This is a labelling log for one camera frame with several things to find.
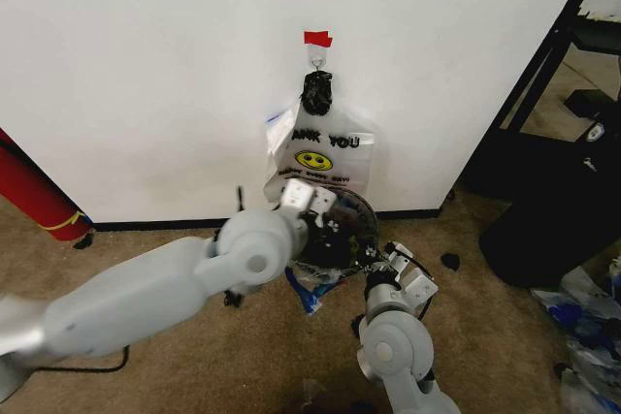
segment black wire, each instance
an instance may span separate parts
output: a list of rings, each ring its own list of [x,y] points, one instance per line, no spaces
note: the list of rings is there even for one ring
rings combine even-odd
[[[427,311],[429,310],[429,306],[431,305],[431,300],[434,297],[432,296],[430,299],[427,300],[427,302],[425,303],[425,305],[423,306],[423,310],[420,311],[420,314],[418,314],[418,320],[422,321],[423,317],[425,317],[425,314],[427,313]]]
[[[41,372],[79,372],[79,373],[110,373],[118,372],[127,365],[129,361],[129,346],[123,348],[123,359],[114,367],[37,367],[35,371]]]
[[[403,252],[401,252],[399,249],[395,249],[395,252],[397,254],[399,254],[400,256],[405,257],[406,259],[408,259],[410,262],[412,262],[415,266],[417,266],[419,269],[421,269],[423,272],[425,272],[425,274],[431,278],[432,280],[434,279],[434,276],[431,275],[431,273],[425,269],[425,266],[423,266],[420,262],[418,262],[416,259],[414,259],[413,257],[410,257],[408,254],[405,254]]]

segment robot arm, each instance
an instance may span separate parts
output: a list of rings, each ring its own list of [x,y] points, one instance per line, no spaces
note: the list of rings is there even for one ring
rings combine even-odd
[[[300,213],[334,196],[290,180],[273,211],[245,210],[217,241],[183,238],[118,264],[51,303],[0,297],[0,401],[38,366],[99,357],[196,314],[208,297],[278,277],[307,240]]]
[[[370,381],[383,385],[397,414],[459,414],[440,391],[432,371],[432,339],[413,315],[438,286],[418,268],[400,279],[407,265],[402,259],[412,254],[393,244],[399,252],[390,255],[390,263],[367,274],[358,364]]]
[[[212,295],[254,290],[278,277],[308,241],[301,213],[320,221],[336,198],[291,179],[278,210],[238,212],[217,240],[178,239],[51,303],[0,295],[0,402],[37,367],[111,354],[190,318]],[[420,269],[401,279],[411,253],[400,244],[395,251],[367,271],[360,367],[383,384],[396,413],[459,414],[433,379],[433,344],[412,315],[438,287]]]

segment beige carpet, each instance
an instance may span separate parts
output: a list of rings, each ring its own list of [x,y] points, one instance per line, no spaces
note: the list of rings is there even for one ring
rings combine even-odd
[[[436,347],[441,387],[470,413],[554,414],[561,411],[552,366],[566,359],[564,340],[527,291],[488,270],[478,246],[500,203],[458,191],[438,219],[384,221],[384,239],[415,251],[436,276],[440,293],[425,318]],[[0,200],[0,290],[53,299],[105,268],[172,239],[207,230],[95,235],[73,249],[38,229]],[[444,252],[461,256],[446,269]],[[356,362],[350,320],[364,309],[356,276],[306,316],[284,278],[244,302],[224,307],[214,297],[195,318],[131,348],[114,374],[37,373],[0,411],[17,413],[278,413],[301,412],[304,381],[325,391],[319,412],[347,412],[358,399],[389,412],[385,393]],[[114,364],[74,360],[71,364]]]

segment smiley face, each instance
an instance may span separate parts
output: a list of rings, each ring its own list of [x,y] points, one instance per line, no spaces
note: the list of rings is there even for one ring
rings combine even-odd
[[[324,171],[332,168],[332,161],[329,158],[319,152],[312,152],[310,150],[298,152],[295,154],[295,160],[301,166],[311,170]]]

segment red tube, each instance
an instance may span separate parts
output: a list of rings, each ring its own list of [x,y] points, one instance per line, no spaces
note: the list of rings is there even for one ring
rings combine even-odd
[[[17,149],[0,130],[0,194],[56,239],[77,239],[87,233],[90,226],[78,208],[12,147]]]

